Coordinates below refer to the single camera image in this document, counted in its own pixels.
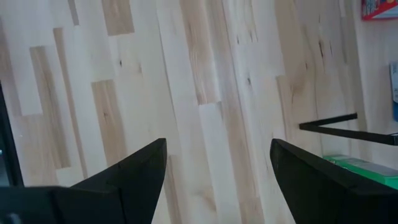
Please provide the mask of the red Froot Loops cereal box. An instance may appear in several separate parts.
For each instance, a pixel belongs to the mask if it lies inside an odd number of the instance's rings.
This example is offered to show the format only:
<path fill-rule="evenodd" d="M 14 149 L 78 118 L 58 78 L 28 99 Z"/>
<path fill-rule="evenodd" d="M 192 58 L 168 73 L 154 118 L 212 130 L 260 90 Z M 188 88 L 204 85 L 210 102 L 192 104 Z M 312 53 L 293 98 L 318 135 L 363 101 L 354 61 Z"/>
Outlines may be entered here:
<path fill-rule="evenodd" d="M 398 19 L 398 0 L 361 0 L 362 20 Z"/>

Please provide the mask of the blue Rice Krispies cereal box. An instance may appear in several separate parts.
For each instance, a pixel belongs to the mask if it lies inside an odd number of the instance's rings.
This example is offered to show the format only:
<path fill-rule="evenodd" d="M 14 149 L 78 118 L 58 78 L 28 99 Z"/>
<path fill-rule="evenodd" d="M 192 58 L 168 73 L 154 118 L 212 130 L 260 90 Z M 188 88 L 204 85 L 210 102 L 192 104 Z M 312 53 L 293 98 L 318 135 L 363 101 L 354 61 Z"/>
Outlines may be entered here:
<path fill-rule="evenodd" d="M 398 122 L 398 62 L 391 62 L 389 68 L 392 90 L 392 114 L 394 120 Z"/>

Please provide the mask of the green Apple Jacks cereal box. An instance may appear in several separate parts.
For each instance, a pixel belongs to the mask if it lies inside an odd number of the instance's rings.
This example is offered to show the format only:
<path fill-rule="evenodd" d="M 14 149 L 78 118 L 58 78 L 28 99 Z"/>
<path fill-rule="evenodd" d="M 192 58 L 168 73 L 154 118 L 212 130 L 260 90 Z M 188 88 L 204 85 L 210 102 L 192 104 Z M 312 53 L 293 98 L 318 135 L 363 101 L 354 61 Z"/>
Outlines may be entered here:
<path fill-rule="evenodd" d="M 398 190 L 398 170 L 341 154 L 323 156 L 323 158 L 351 172 Z"/>

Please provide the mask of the wooden shelf with black frame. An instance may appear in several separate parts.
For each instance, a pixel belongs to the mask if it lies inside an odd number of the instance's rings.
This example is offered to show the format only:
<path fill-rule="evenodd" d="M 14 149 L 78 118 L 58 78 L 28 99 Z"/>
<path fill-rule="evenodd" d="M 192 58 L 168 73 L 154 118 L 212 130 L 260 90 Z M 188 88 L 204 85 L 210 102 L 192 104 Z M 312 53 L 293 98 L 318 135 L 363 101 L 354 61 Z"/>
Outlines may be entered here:
<path fill-rule="evenodd" d="M 301 73 L 290 86 L 295 124 L 351 113 L 341 129 L 398 132 L 389 65 L 398 60 L 398 19 L 364 21 L 361 0 L 293 0 Z"/>

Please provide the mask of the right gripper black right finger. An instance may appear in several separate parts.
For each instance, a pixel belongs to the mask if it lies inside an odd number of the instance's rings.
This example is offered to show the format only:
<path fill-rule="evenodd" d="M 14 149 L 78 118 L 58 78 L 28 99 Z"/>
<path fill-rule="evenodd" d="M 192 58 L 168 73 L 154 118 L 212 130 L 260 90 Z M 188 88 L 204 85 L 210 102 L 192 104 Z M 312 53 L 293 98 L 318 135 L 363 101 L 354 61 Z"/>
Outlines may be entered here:
<path fill-rule="evenodd" d="M 274 175 L 296 224 L 371 224 L 369 181 L 281 139 L 273 139 Z"/>

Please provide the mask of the black metal rig frame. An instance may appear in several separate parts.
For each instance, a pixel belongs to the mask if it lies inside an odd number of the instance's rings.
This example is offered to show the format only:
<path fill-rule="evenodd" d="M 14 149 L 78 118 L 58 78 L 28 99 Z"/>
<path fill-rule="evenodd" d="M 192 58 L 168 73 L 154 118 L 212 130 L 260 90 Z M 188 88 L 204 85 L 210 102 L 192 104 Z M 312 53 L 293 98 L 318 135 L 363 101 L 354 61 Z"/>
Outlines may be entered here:
<path fill-rule="evenodd" d="M 0 82 L 0 187 L 23 187 L 21 167 Z"/>

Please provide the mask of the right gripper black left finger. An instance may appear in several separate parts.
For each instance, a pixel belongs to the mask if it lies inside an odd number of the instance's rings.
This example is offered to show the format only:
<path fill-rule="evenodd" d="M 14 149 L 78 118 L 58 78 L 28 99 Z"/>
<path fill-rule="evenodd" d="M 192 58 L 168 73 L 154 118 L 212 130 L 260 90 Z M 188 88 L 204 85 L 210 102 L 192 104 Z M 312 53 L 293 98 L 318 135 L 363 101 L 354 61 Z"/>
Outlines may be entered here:
<path fill-rule="evenodd" d="M 73 187 L 97 192 L 117 190 L 127 223 L 151 224 L 166 167 L 167 140 L 158 138 Z"/>

